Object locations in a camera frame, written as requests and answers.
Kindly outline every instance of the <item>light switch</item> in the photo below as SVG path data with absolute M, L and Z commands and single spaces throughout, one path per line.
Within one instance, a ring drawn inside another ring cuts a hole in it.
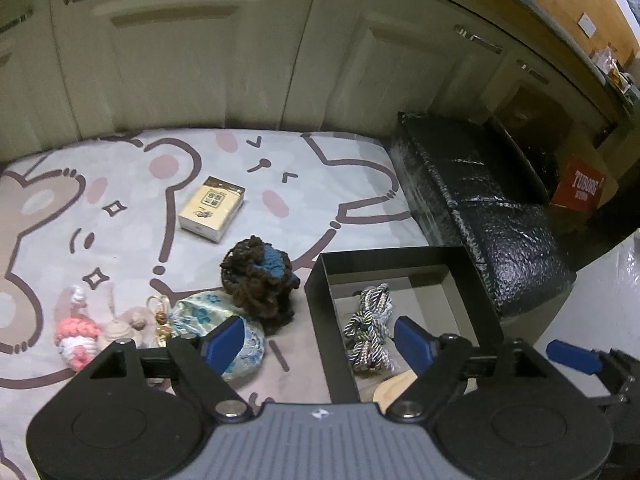
M 591 18 L 584 12 L 582 13 L 582 16 L 580 16 L 580 20 L 578 20 L 578 25 L 580 25 L 582 31 L 587 35 L 587 38 L 593 36 L 593 33 L 596 31 L 596 26 L 593 25 Z

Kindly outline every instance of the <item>metal screw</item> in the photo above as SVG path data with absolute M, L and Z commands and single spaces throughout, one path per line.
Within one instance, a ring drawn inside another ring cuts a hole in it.
M 391 411 L 402 418 L 414 418 L 422 413 L 423 406 L 412 400 L 400 400 L 391 405 Z
M 216 411 L 226 417 L 235 418 L 242 415 L 247 409 L 247 405 L 242 400 L 222 400 L 216 404 Z

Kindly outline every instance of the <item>brown yarn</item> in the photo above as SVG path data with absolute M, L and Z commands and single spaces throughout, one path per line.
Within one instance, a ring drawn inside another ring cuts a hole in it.
M 266 245 L 271 244 L 257 236 L 242 240 L 226 254 L 220 267 L 222 286 L 235 306 L 259 318 L 265 331 L 272 332 L 292 320 L 289 294 L 300 286 L 300 279 L 291 270 L 291 260 L 284 251 L 277 251 L 285 267 L 281 277 L 256 267 L 263 262 Z

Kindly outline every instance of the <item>red label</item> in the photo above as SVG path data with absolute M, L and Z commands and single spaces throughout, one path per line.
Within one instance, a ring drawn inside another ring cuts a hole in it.
M 572 155 L 551 203 L 575 211 L 595 211 L 600 202 L 604 179 L 598 170 Z

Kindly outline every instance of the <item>rope bundle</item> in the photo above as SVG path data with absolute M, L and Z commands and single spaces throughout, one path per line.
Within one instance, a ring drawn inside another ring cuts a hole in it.
M 389 337 L 386 324 L 392 311 L 386 283 L 360 293 L 360 306 L 342 331 L 347 356 L 355 372 L 393 370 L 389 352 L 383 347 Z

